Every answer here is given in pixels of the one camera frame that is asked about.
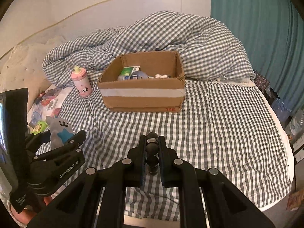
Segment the person's left hand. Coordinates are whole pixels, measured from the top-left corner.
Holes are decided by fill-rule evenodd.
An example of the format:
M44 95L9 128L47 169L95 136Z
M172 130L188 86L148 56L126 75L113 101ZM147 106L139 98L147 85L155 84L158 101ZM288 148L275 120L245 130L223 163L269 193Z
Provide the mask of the person's left hand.
M12 205L10 205L10 211L12 216L21 224L27 225L37 215L35 211L24 209L21 213L18 213Z

